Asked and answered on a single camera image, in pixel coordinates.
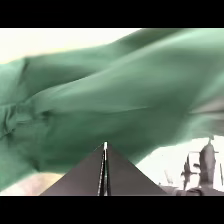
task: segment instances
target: green fabric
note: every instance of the green fabric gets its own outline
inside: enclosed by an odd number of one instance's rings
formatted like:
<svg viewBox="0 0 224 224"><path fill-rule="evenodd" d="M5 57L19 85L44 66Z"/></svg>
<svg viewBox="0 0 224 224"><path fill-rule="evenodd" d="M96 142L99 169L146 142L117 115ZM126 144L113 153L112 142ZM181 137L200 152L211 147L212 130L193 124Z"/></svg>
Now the green fabric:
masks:
<svg viewBox="0 0 224 224"><path fill-rule="evenodd" d="M133 163L223 134L193 113L224 95L224 29L142 29L108 45L0 65L0 189L67 172L109 141Z"/></svg>

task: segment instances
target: black triangular gripper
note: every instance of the black triangular gripper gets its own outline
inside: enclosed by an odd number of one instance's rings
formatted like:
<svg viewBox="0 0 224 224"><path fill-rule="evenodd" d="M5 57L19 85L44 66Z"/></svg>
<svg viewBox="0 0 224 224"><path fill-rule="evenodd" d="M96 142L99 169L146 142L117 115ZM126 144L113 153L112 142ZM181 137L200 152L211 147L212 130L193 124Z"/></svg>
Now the black triangular gripper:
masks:
<svg viewBox="0 0 224 224"><path fill-rule="evenodd" d="M103 151L101 145L40 196L99 195Z"/></svg>
<svg viewBox="0 0 224 224"><path fill-rule="evenodd" d="M111 145L106 151L111 196L167 195L136 166L114 151Z"/></svg>

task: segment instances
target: green garment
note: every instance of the green garment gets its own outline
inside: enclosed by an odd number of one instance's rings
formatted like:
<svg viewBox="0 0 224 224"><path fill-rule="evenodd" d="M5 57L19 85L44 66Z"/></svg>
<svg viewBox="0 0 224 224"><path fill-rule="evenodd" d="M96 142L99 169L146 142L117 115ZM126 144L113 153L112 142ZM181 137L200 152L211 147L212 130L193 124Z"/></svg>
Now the green garment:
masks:
<svg viewBox="0 0 224 224"><path fill-rule="evenodd" d="M223 87L224 29L214 28L142 29L0 65L0 190L67 172L104 141L137 163L160 146L222 135Z"/></svg>

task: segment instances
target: black object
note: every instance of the black object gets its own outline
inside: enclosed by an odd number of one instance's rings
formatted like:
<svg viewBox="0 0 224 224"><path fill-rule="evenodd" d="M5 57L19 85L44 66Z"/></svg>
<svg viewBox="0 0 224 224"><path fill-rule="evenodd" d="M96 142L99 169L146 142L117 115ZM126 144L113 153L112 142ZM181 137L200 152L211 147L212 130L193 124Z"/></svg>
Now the black object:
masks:
<svg viewBox="0 0 224 224"><path fill-rule="evenodd" d="M167 195L108 145L97 148L41 196Z"/></svg>

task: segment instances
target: wrinkled fabric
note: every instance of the wrinkled fabric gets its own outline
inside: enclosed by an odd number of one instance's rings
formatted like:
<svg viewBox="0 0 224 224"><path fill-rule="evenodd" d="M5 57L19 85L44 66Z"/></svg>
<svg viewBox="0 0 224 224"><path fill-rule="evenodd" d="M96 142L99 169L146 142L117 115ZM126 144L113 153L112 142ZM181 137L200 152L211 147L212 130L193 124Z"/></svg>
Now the wrinkled fabric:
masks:
<svg viewBox="0 0 224 224"><path fill-rule="evenodd" d="M67 172L104 141L137 163L160 146L223 135L223 40L220 28L142 29L0 65L0 190Z"/></svg>

